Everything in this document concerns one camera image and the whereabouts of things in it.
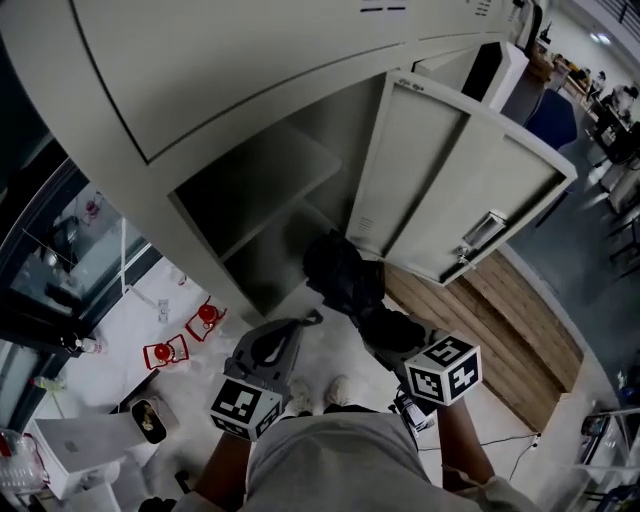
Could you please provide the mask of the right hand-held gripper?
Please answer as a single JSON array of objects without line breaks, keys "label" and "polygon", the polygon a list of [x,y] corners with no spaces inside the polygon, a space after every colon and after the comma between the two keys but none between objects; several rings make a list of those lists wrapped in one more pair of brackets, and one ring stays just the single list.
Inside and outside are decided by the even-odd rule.
[{"label": "right hand-held gripper", "polygon": [[480,346],[458,332],[426,328],[417,347],[374,348],[372,355],[420,406],[450,406],[481,382]]}]

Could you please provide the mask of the black office chair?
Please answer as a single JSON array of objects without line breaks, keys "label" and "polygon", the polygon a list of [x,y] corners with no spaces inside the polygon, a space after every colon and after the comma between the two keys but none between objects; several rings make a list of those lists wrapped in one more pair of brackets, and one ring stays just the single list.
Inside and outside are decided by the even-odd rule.
[{"label": "black office chair", "polygon": [[[189,486],[190,474],[186,470],[180,470],[175,475],[175,480],[184,495],[191,491]],[[173,498],[152,497],[144,500],[138,508],[138,512],[172,512],[177,504]]]}]

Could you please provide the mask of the open grey locker door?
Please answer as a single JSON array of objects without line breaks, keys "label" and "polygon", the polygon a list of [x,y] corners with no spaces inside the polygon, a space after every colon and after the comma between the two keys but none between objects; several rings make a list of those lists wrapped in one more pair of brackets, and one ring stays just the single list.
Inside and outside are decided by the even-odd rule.
[{"label": "open grey locker door", "polygon": [[524,127],[426,77],[385,77],[347,238],[446,286],[495,251],[577,177]]}]

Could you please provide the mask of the wooden step platform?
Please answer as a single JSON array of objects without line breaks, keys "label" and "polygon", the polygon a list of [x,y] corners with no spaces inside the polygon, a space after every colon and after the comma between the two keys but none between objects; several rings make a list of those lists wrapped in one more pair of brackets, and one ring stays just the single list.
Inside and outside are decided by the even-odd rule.
[{"label": "wooden step platform", "polygon": [[446,286],[385,267],[387,295],[408,313],[481,348],[483,383],[527,427],[546,428],[573,390],[583,350],[523,275],[500,253]]}]

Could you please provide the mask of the person's left forearm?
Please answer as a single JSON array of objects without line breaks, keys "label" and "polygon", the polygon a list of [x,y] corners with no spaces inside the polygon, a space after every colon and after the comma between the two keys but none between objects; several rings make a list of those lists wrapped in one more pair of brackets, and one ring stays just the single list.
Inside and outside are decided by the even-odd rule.
[{"label": "person's left forearm", "polygon": [[250,441],[223,433],[194,491],[222,508],[241,501],[251,447]]}]

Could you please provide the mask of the grey metal locker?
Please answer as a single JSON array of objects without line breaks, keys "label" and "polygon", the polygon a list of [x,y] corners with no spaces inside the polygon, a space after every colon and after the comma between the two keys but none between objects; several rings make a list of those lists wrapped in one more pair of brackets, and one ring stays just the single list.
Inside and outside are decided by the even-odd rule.
[{"label": "grey metal locker", "polygon": [[345,159],[292,116],[332,114],[363,157],[354,206],[386,75],[505,41],[515,17],[513,0],[0,0],[0,38],[87,178],[257,325],[327,227],[311,192],[349,197]]}]

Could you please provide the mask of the black bag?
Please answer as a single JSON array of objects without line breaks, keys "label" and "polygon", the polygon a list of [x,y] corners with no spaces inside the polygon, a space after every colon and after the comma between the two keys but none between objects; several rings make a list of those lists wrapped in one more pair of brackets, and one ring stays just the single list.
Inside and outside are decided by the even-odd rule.
[{"label": "black bag", "polygon": [[383,263],[363,259],[339,232],[332,230],[309,245],[303,272],[307,286],[323,297],[323,304],[346,315],[376,352],[401,354],[424,346],[427,330],[383,303]]}]

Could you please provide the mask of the person's white left shoe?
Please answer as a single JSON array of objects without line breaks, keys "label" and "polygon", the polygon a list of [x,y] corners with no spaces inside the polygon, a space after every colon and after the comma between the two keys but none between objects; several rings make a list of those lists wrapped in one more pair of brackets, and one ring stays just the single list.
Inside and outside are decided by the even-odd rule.
[{"label": "person's white left shoe", "polygon": [[286,411],[294,416],[310,416],[314,404],[310,389],[302,379],[296,379],[290,384],[291,400]]}]

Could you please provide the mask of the person's light grey shirt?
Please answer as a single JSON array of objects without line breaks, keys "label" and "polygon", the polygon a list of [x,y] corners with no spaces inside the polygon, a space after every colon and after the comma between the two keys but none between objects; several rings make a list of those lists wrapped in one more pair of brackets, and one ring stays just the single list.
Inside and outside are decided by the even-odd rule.
[{"label": "person's light grey shirt", "polygon": [[339,412],[282,419],[248,457],[238,512],[540,512],[506,480],[448,491],[428,479],[399,416]]}]

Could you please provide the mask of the person's right forearm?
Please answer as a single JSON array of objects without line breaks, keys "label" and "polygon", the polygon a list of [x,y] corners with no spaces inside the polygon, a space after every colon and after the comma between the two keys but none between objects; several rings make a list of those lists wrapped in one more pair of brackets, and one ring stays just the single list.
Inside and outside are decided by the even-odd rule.
[{"label": "person's right forearm", "polygon": [[458,492],[495,476],[463,399],[437,410],[443,488]]}]

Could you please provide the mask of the metal frame trolley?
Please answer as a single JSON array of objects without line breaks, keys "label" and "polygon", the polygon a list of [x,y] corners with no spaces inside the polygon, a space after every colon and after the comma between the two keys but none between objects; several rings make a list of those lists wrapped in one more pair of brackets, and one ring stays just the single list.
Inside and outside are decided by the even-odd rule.
[{"label": "metal frame trolley", "polygon": [[640,407],[599,412],[582,425],[588,438],[578,464],[591,479],[594,512],[640,512]]}]

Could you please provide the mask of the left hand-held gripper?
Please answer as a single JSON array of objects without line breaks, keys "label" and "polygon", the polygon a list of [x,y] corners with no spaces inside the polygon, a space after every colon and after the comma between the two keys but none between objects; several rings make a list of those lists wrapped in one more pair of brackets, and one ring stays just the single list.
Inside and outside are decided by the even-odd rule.
[{"label": "left hand-held gripper", "polygon": [[313,309],[301,321],[276,320],[247,332],[213,380],[209,414],[214,425],[239,438],[258,440],[290,400],[289,379],[303,325],[322,322],[321,313]]}]

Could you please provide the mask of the red caged lantern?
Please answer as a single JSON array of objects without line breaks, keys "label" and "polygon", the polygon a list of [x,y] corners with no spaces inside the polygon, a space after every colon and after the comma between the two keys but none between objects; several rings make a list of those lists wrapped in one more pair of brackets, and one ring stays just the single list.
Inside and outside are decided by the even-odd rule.
[{"label": "red caged lantern", "polygon": [[178,334],[164,343],[143,347],[143,358],[148,370],[155,370],[179,364],[189,359],[189,350],[182,334]]},{"label": "red caged lantern", "polygon": [[186,322],[185,329],[190,336],[199,343],[203,343],[206,337],[215,329],[224,318],[227,310],[220,310],[216,306],[205,303]]}]

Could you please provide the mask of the small black screen device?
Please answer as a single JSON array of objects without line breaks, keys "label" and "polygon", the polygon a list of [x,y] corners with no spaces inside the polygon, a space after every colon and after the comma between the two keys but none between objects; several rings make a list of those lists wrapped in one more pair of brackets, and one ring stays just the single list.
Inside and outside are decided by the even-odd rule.
[{"label": "small black screen device", "polygon": [[393,406],[415,437],[435,425],[436,406],[429,401],[398,389]]}]

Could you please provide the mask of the black framed window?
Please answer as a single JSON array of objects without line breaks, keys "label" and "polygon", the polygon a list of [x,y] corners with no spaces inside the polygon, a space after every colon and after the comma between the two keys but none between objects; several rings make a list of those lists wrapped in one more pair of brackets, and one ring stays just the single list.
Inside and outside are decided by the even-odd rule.
[{"label": "black framed window", "polygon": [[0,338],[77,354],[161,258],[54,140],[0,191]]}]

